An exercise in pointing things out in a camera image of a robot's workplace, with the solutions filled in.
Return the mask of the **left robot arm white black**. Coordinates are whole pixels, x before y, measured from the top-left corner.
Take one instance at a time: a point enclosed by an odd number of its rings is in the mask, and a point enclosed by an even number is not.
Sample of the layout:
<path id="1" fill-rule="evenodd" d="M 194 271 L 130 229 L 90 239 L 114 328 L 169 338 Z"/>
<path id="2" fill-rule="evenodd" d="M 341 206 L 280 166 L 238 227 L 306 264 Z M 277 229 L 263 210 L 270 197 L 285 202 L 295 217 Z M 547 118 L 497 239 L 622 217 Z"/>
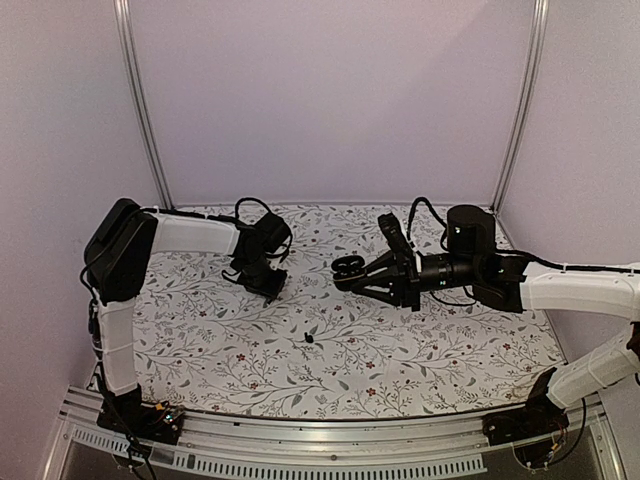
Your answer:
<path id="1" fill-rule="evenodd" d="M 94 348 L 107 391 L 117 398 L 108 410 L 128 434 L 148 426 L 148 412 L 131 397 L 139 383 L 134 365 L 133 317 L 151 257 L 156 253 L 208 253 L 228 256 L 232 282 L 273 301 L 286 271 L 271 260 L 287 255 L 293 240 L 285 220 L 266 211 L 255 223 L 236 216 L 142 207 L 120 198 L 84 251 L 82 278 L 92 292 Z"/>

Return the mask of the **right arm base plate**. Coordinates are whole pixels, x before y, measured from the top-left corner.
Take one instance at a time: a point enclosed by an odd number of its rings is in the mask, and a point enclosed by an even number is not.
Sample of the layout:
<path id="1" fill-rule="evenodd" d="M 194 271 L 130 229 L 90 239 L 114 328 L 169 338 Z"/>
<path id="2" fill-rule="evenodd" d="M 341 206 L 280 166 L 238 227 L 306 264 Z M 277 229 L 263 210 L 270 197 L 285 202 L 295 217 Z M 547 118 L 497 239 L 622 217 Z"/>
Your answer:
<path id="1" fill-rule="evenodd" d="M 565 409 L 547 397 L 548 384 L 556 372 L 553 367 L 535 381 L 523 406 L 482 417 L 482 431 L 491 446 L 544 436 L 537 443 L 516 447 L 516 460 L 525 468 L 548 467 L 566 440 L 569 420 Z"/>

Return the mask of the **left aluminium corner post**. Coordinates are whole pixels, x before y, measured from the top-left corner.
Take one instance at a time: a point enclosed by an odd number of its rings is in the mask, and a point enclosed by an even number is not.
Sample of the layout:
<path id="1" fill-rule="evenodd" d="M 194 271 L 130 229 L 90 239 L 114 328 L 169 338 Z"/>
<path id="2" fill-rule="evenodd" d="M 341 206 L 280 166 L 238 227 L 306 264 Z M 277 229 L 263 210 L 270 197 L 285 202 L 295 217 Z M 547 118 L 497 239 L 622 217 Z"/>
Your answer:
<path id="1" fill-rule="evenodd" d="M 127 0 L 114 0 L 113 7 L 133 108 L 139 125 L 142 144 L 151 176 L 159 195 L 160 204 L 164 208 L 171 209 L 174 207 L 174 201 L 170 192 L 167 175 L 161 162 L 151 113 L 145 95 L 143 78 L 136 51 L 130 2 Z"/>

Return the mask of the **aluminium corner post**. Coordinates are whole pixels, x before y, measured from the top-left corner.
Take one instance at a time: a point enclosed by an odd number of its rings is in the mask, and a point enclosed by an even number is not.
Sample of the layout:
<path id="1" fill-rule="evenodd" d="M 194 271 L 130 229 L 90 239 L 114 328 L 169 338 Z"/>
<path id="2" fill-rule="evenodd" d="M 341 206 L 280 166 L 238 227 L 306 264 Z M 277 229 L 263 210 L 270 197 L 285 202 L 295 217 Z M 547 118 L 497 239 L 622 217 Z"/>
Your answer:
<path id="1" fill-rule="evenodd" d="M 160 204 L 164 208 L 171 209 L 174 207 L 174 201 L 170 192 L 167 175 L 161 162 L 151 113 L 145 95 L 143 78 L 136 51 L 130 2 L 127 0 L 114 0 L 113 7 L 133 108 L 139 125 L 142 144 L 151 176 L 159 195 Z"/>
<path id="2" fill-rule="evenodd" d="M 544 51 L 549 6 L 550 2 L 548 0 L 535 0 L 533 2 L 532 22 L 526 52 L 524 75 L 503 164 L 491 203 L 491 209 L 496 216 L 500 215 L 506 204 L 506 197 L 524 138 Z"/>

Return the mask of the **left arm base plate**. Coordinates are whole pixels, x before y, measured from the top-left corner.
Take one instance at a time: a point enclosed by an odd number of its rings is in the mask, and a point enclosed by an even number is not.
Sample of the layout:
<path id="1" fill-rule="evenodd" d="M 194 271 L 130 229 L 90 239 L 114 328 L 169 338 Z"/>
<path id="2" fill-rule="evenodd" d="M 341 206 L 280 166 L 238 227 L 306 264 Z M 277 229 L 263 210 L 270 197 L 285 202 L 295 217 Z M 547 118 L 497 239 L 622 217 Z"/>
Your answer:
<path id="1" fill-rule="evenodd" d="M 97 425 L 138 439 L 176 445 L 181 435 L 185 409 L 167 401 L 147 404 L 141 389 L 123 395 L 103 395 Z"/>

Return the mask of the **right aluminium corner post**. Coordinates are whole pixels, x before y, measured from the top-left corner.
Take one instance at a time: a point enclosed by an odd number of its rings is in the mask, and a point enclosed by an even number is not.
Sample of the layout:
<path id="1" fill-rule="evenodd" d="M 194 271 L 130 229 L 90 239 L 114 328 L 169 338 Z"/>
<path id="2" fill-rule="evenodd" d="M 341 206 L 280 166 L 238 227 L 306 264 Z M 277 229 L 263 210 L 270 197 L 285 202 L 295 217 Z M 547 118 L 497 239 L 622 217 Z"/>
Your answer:
<path id="1" fill-rule="evenodd" d="M 535 0 L 533 2 L 532 22 L 526 52 L 524 75 L 503 164 L 491 203 L 491 209 L 496 216 L 500 215 L 506 204 L 506 197 L 524 138 L 544 51 L 549 6 L 550 2 L 548 0 Z"/>

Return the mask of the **aluminium front rail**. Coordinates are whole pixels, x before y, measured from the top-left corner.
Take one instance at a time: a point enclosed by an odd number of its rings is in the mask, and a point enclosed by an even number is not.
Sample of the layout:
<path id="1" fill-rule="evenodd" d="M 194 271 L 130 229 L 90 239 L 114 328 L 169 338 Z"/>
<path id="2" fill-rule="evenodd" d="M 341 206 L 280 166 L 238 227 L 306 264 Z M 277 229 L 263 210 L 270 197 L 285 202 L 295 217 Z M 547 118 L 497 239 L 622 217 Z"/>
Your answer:
<path id="1" fill-rule="evenodd" d="M 480 412 L 387 420 L 295 421 L 190 412 L 174 445 L 129 455 L 126 438 L 97 424 L 100 397 L 70 389 L 54 424 L 45 479 L 627 479 L 606 412 L 572 408 L 547 467 L 537 436 L 492 444 Z"/>

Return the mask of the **floral table mat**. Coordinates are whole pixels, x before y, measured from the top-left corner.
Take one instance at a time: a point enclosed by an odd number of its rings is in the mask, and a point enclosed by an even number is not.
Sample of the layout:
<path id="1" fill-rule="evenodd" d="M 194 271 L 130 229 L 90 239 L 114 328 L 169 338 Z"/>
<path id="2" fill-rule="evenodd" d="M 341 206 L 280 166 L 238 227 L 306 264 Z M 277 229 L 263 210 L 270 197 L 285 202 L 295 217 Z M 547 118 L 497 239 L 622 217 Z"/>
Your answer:
<path id="1" fill-rule="evenodd" d="M 226 281 L 223 255 L 157 253 L 133 317 L 134 365 L 149 402 L 311 419 L 409 417 L 521 402 L 563 362 L 541 313 L 492 311 L 459 289 L 418 312 L 342 292 L 331 262 L 387 248 L 384 205 L 282 205 L 294 239 L 280 296 Z M 314 337 L 304 341 L 304 333 Z"/>

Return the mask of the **black earbud charging case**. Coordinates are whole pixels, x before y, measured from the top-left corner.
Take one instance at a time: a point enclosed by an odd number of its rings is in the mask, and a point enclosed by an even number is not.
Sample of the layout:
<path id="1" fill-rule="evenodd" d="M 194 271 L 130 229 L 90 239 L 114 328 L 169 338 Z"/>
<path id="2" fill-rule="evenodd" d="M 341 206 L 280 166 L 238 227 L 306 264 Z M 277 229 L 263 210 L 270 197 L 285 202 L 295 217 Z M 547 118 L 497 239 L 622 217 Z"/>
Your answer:
<path id="1" fill-rule="evenodd" d="M 359 255 L 347 255 L 331 263 L 333 282 L 340 291 L 349 291 L 351 285 L 366 276 L 365 260 Z"/>

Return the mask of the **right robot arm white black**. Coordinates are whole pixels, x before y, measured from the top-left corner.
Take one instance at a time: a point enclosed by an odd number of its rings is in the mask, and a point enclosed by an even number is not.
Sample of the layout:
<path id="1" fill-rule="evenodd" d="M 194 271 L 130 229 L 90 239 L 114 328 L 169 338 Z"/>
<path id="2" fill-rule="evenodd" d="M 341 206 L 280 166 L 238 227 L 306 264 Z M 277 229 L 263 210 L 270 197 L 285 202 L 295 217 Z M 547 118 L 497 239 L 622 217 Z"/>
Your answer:
<path id="1" fill-rule="evenodd" d="M 409 225 L 392 213 L 379 216 L 388 251 L 372 262 L 358 255 L 335 260 L 335 286 L 413 311 L 424 292 L 468 287 L 476 302 L 497 311 L 575 311 L 626 320 L 627 327 L 612 339 L 539 376 L 517 415 L 517 427 L 527 436 L 539 435 L 556 412 L 638 373 L 638 265 L 560 264 L 500 249 L 494 217 L 474 205 L 454 206 L 440 222 L 445 250 L 424 255 L 414 246 Z"/>

